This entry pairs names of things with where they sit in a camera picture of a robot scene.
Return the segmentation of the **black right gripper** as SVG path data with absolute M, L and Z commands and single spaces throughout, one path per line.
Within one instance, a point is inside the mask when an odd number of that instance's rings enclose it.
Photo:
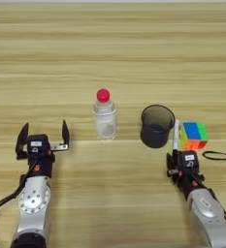
M 178 151 L 173 150 L 167 156 L 167 175 L 172 178 L 174 184 L 181 190 L 183 194 L 190 194 L 197 189 L 204 189 L 204 177 L 200 175 L 197 169 L 178 170 Z

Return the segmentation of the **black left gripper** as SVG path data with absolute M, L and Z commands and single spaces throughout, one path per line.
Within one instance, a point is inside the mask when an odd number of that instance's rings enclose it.
M 65 120 L 62 124 L 63 144 L 50 145 L 49 143 L 29 143 L 27 150 L 23 147 L 27 143 L 29 124 L 26 123 L 16 141 L 16 158 L 18 160 L 26 159 L 28 162 L 28 172 L 24 175 L 26 178 L 34 176 L 45 176 L 51 178 L 52 165 L 55 162 L 55 152 L 65 151 L 69 149 L 70 133 Z

